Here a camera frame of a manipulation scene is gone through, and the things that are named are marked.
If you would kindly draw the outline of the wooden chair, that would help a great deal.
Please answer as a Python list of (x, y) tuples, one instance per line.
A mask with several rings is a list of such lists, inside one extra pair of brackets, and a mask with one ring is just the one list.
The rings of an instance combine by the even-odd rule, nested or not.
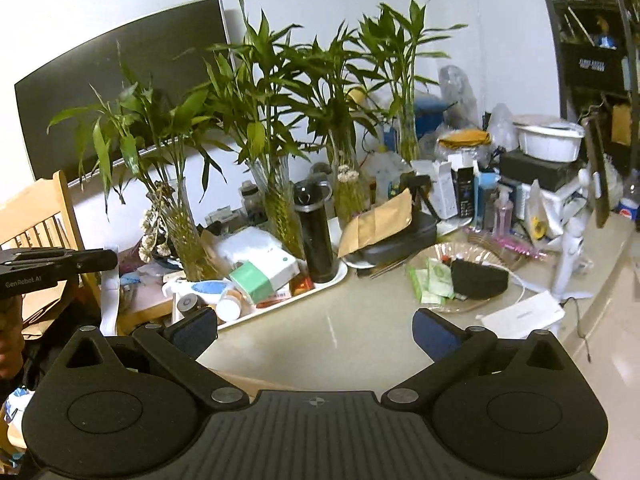
[(125, 270), (117, 249), (85, 248), (61, 171), (1, 205), (1, 296), (25, 296), (27, 341), (50, 330), (75, 297), (103, 309), (119, 300)]

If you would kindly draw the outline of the green white wipes sachet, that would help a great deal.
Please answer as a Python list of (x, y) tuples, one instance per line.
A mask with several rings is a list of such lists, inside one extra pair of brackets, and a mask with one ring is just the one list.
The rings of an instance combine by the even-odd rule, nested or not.
[(417, 268), (410, 266), (408, 274), (419, 304), (440, 306), (456, 296), (450, 267), (437, 259), (427, 258)]

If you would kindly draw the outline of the bamboo plant vase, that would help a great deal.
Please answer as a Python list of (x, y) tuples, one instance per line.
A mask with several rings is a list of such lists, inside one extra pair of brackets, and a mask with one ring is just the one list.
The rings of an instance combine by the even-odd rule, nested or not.
[(269, 231), (294, 257), (303, 258), (302, 228), (293, 206), (288, 171), (292, 157), (306, 158), (305, 143), (294, 127), (303, 119), (296, 112), (291, 88), (296, 70), (288, 55), (295, 50), (295, 24), (275, 30), (266, 14), (250, 22), (245, 0), (238, 0), (242, 39), (213, 44), (203, 58), (208, 81), (204, 114), (236, 146), (236, 162), (252, 173), (267, 217)]
[(307, 131), (326, 148), (333, 174), (335, 214), (341, 226), (370, 206), (368, 186), (356, 154), (356, 127), (376, 136), (382, 114), (367, 103), (385, 84), (368, 62), (355, 29), (338, 26), (330, 43), (318, 40), (284, 49), (291, 79), (290, 107), (307, 118)]
[(418, 59), (446, 58), (448, 54), (436, 50), (434, 44), (450, 39), (453, 32), (465, 27), (462, 23), (428, 26), (426, 6), (416, 0), (409, 0), (405, 12), (381, 2), (377, 14), (365, 15), (359, 21), (358, 44), (371, 66), (369, 78), (390, 92), (390, 102), (383, 107), (383, 113), (395, 129), (396, 152), (405, 162), (419, 158), (416, 87), (437, 84), (418, 72)]

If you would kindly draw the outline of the white product box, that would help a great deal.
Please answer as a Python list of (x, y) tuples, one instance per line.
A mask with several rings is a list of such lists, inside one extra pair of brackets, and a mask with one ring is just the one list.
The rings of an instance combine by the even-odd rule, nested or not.
[(418, 176), (430, 177), (432, 190), (428, 197), (439, 218), (442, 220), (454, 218), (458, 214), (458, 205), (450, 162), (421, 159), (414, 160), (411, 167)]

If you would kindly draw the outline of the black zipper case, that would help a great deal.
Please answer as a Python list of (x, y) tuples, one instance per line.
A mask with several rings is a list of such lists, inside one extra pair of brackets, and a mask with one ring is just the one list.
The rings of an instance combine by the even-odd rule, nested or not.
[(385, 240), (356, 252), (359, 259), (374, 264), (392, 263), (410, 257), (436, 243), (438, 220), (426, 212), (416, 212), (411, 223)]

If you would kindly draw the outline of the green white tissue box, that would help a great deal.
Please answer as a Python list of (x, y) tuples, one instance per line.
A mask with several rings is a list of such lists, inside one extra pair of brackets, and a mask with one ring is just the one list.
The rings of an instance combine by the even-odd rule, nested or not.
[(299, 274), (297, 259), (277, 247), (251, 256), (229, 275), (252, 304), (271, 297)]

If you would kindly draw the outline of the brown paper envelope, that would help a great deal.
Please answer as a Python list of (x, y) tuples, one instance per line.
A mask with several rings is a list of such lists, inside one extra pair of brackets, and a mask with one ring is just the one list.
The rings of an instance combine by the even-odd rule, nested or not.
[(349, 221), (342, 232), (337, 255), (340, 258), (386, 240), (410, 226), (412, 195), (408, 188), (384, 204)]

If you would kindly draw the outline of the glass plate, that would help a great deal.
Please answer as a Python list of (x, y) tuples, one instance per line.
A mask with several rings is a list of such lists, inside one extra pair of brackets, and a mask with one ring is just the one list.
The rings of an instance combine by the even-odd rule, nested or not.
[(418, 305), (437, 313), (464, 313), (504, 294), (511, 273), (488, 249), (467, 242), (438, 243), (408, 261)]

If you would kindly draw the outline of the white gimbal stabilizer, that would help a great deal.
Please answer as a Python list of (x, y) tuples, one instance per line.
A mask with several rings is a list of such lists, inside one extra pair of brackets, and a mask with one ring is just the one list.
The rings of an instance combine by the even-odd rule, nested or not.
[[(608, 220), (608, 179), (604, 169), (582, 168), (578, 171), (580, 187), (587, 191), (588, 198), (593, 202), (592, 215), (597, 229), (603, 229)], [(556, 265), (551, 287), (544, 287), (535, 283), (524, 282), (523, 288), (541, 294), (550, 292), (551, 296), (559, 303), (566, 300), (591, 299), (592, 292), (580, 292), (568, 289), (570, 279), (577, 269), (578, 262), (582, 258), (585, 244), (586, 220), (574, 216), (564, 226), (564, 232), (560, 241), (560, 260)]]

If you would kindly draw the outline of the bamboo plant in glass vase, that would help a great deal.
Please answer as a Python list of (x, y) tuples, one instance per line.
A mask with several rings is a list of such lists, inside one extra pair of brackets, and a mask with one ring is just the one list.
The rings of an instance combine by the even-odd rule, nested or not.
[(224, 263), (207, 251), (193, 219), (186, 192), (186, 160), (191, 152), (201, 157), (203, 191), (208, 189), (212, 171), (224, 173), (208, 151), (211, 145), (228, 150), (210, 136), (216, 117), (209, 113), (209, 87), (218, 68), (225, 75), (233, 73), (230, 48), (214, 44), (206, 49), (203, 64), (208, 81), (188, 90), (177, 105), (171, 105), (151, 79), (138, 78), (121, 55), (117, 59), (122, 74), (118, 95), (107, 99), (92, 88), (90, 104), (61, 110), (49, 120), (47, 129), (76, 122), (77, 156), (83, 158), (86, 147), (92, 146), (96, 153), (92, 171), (101, 178), (103, 195), (116, 193), (124, 200), (124, 180), (116, 178), (114, 170), (118, 155), (130, 179), (144, 186), (156, 212), (156, 219), (146, 225), (164, 232), (186, 278), (191, 282), (223, 278), (228, 273)]

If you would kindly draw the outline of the pink hand soap bottle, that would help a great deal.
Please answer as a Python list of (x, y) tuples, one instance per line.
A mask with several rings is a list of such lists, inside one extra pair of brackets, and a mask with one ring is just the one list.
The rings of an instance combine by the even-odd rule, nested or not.
[(495, 200), (495, 220), (492, 235), (497, 238), (507, 236), (511, 231), (513, 203), (507, 188), (499, 191)]

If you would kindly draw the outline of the black thermos bottle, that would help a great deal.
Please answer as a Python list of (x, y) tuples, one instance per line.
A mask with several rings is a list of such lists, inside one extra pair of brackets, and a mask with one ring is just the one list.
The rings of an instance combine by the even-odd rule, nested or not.
[(331, 246), (323, 188), (319, 182), (303, 180), (294, 184), (294, 210), (302, 228), (304, 254), (311, 281), (319, 284), (331, 281), (337, 266)]

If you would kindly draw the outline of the dark monitor screen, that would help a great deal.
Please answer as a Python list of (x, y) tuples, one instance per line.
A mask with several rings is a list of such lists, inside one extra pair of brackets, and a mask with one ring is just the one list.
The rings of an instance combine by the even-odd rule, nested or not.
[(205, 80), (206, 49), (228, 40), (222, 0), (196, 0), (104, 32), (17, 81), (18, 116), (34, 177), (49, 179), (63, 170), (67, 180), (78, 178), (75, 129), (90, 125), (96, 115), (53, 127), (49, 122), (62, 110), (116, 99), (127, 87), (120, 66), (174, 107)]

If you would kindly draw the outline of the black sponge pad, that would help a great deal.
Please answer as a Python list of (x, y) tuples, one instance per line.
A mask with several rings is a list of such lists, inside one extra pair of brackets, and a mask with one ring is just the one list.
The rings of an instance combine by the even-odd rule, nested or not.
[(509, 285), (509, 272), (463, 259), (450, 264), (454, 293), (472, 300), (491, 299), (501, 295)]

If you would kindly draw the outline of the white serving tray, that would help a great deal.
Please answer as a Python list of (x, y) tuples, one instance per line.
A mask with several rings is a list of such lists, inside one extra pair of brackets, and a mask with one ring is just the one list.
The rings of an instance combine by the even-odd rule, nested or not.
[(198, 309), (212, 308), (216, 311), (218, 327), (224, 330), (294, 304), (296, 301), (309, 299), (314, 294), (340, 284), (347, 274), (348, 267), (341, 261), (337, 261), (334, 277), (325, 283), (313, 282), (306, 272), (300, 272), (291, 281), (258, 302), (251, 302), (240, 286), (229, 280), (188, 282), (183, 278), (176, 278), (164, 285), (163, 294), (172, 295), (172, 324)]

